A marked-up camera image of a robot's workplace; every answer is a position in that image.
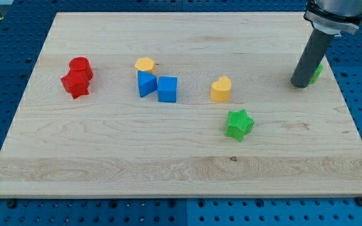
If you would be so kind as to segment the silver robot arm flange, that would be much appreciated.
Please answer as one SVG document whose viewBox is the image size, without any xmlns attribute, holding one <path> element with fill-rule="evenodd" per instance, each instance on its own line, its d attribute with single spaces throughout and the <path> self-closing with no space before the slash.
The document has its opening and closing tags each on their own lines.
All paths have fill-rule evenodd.
<svg viewBox="0 0 362 226">
<path fill-rule="evenodd" d="M 362 0 L 308 0 L 304 19 L 328 34 L 355 35 L 362 23 Z"/>
</svg>

